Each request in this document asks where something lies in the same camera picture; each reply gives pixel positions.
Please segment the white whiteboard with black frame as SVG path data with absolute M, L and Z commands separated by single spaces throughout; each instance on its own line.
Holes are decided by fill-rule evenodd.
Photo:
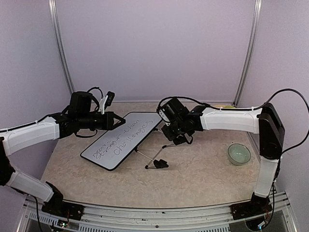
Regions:
M 113 171 L 162 121 L 155 112 L 130 112 L 124 119 L 125 124 L 102 134 L 80 156 Z

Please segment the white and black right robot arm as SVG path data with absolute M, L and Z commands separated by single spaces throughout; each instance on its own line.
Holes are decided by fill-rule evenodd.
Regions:
M 274 209 L 269 194 L 280 171 L 285 128 L 270 103 L 252 108 L 216 108 L 199 103 L 188 110 L 179 97 L 168 97 L 156 112 L 165 122 L 162 132 L 175 145 L 191 144 L 196 131 L 231 130 L 259 135 L 260 169 L 251 199 L 230 206 L 234 220 Z

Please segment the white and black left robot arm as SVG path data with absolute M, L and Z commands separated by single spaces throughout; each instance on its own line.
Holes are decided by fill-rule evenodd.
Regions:
M 101 99 L 88 91 L 72 93 L 69 105 L 60 113 L 44 116 L 34 122 L 0 131 L 0 184 L 43 201 L 42 210 L 54 215 L 67 211 L 63 194 L 51 183 L 42 182 L 16 167 L 9 156 L 33 145 L 77 135 L 79 130 L 112 131 L 125 123 L 114 112 L 106 111 L 115 94 L 102 94 Z

